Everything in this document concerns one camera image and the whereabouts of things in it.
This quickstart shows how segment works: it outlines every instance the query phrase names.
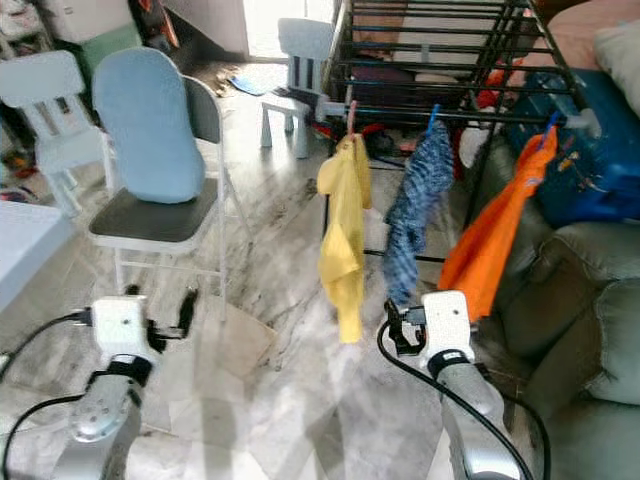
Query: black metal rack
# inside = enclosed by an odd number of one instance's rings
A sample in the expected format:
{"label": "black metal rack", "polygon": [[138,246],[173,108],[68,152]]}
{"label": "black metal rack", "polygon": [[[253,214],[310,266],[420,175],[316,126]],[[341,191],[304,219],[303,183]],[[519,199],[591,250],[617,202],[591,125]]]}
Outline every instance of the black metal rack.
{"label": "black metal rack", "polygon": [[[356,18],[367,18],[366,25],[356,24]],[[468,19],[492,22],[492,27],[483,28],[447,28],[447,27],[404,27],[376,25],[377,18],[389,17],[415,17],[427,19]],[[417,43],[400,43],[388,41],[358,41],[354,40],[354,32],[411,32],[428,34],[446,34],[458,37],[458,41],[443,42],[442,44],[429,44],[427,46]],[[482,45],[466,45],[461,38],[468,39],[469,35],[482,35]],[[533,47],[535,40],[543,38],[546,47]],[[523,40],[528,40],[531,45],[522,45]],[[422,52],[428,49],[428,53],[465,53],[476,54],[475,62],[449,63],[449,62],[406,62],[389,61],[367,57],[363,51],[381,50],[384,52]],[[526,54],[547,54],[553,59],[555,65],[536,67],[519,65],[514,59]],[[354,67],[393,68],[400,70],[420,70],[425,72],[456,72],[457,83],[443,82],[388,82],[359,80],[353,75]],[[503,75],[502,81],[497,86],[487,87],[486,81],[493,70],[506,72],[548,72],[559,75],[565,88],[540,89],[526,86],[511,86],[508,83],[509,75]],[[426,126],[432,112],[434,103],[441,103],[436,117],[451,123],[452,126],[469,126],[468,122],[475,120],[482,122],[486,128],[489,126],[489,138],[477,158],[477,174],[470,195],[469,207],[466,213],[464,226],[470,223],[474,211],[475,202],[479,193],[479,179],[489,156],[489,146],[496,132],[496,125],[500,124],[536,124],[544,128],[550,121],[550,115],[546,117],[523,117],[503,111],[507,105],[508,94],[547,93],[569,95],[573,97],[580,111],[589,108],[584,100],[569,67],[558,50],[553,37],[540,20],[539,12],[531,0],[504,0],[504,1],[456,1],[447,0],[344,0],[338,15],[338,24],[332,45],[332,52],[327,64],[325,74],[325,87],[332,92],[336,100],[345,99],[353,94],[358,99],[358,89],[366,89],[366,101],[359,101],[357,108],[357,121],[381,122],[385,126],[421,127]],[[389,104],[385,101],[386,95],[392,89],[394,92],[406,93],[409,101]],[[497,91],[498,98],[494,112],[483,112],[476,107],[476,95],[482,90]],[[432,95],[429,102],[419,101],[425,97],[425,93]],[[449,96],[451,102],[438,102],[437,98]],[[564,126],[567,119],[560,117],[558,126]],[[333,123],[336,132],[344,131],[344,123],[338,120]],[[325,208],[325,230],[327,225],[328,209]],[[366,254],[382,255],[382,251],[365,250]],[[442,258],[418,256],[421,261],[438,262]]]}

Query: doorway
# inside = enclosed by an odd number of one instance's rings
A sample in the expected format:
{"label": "doorway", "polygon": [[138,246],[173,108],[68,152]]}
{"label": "doorway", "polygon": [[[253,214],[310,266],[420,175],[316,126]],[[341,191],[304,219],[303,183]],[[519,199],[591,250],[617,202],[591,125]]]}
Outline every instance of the doorway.
{"label": "doorway", "polygon": [[333,0],[243,0],[249,56],[255,60],[286,58],[278,41],[280,18],[331,22]]}

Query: clothespin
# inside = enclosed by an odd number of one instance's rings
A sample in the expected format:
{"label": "clothespin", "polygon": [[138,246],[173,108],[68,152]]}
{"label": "clothespin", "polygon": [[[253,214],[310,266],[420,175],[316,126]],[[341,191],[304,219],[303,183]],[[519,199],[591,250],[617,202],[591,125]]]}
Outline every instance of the clothespin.
{"label": "clothespin", "polygon": [[433,130],[433,124],[436,121],[436,117],[438,116],[439,110],[440,110],[440,104],[436,103],[433,106],[433,109],[431,110],[431,116],[429,117],[429,126],[427,127],[427,136],[431,133],[431,130]]}
{"label": "clothespin", "polygon": [[538,145],[538,150],[540,150],[544,146],[545,142],[547,141],[547,136],[549,135],[549,132],[551,131],[553,126],[558,122],[559,118],[560,118],[560,112],[558,111],[553,112],[553,115],[551,115],[551,118],[549,119],[549,123],[547,123],[547,126],[544,129],[542,138],[540,139],[540,145]]}
{"label": "clothespin", "polygon": [[351,101],[351,105],[349,105],[349,114],[347,115],[347,135],[351,137],[353,140],[353,126],[356,121],[356,107],[358,106],[358,102],[355,100]]}

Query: yellow cloth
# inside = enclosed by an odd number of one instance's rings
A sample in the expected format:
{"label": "yellow cloth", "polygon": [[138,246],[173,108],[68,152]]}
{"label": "yellow cloth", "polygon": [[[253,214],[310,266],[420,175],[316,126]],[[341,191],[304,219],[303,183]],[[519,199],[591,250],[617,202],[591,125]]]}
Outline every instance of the yellow cloth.
{"label": "yellow cloth", "polygon": [[318,192],[330,195],[329,228],[318,270],[329,300],[338,309],[340,341],[355,343],[362,337],[364,299],[362,209],[371,208],[369,159],[361,135],[343,138],[336,154],[322,164]]}

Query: green sofa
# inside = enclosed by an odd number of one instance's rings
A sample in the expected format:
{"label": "green sofa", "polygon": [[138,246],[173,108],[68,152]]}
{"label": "green sofa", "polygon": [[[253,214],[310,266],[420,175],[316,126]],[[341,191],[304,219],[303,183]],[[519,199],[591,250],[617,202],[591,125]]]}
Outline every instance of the green sofa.
{"label": "green sofa", "polygon": [[[494,139],[478,209],[515,160]],[[640,225],[554,231],[529,200],[495,313],[507,348],[533,367],[524,399],[549,431],[552,479],[640,478]]]}

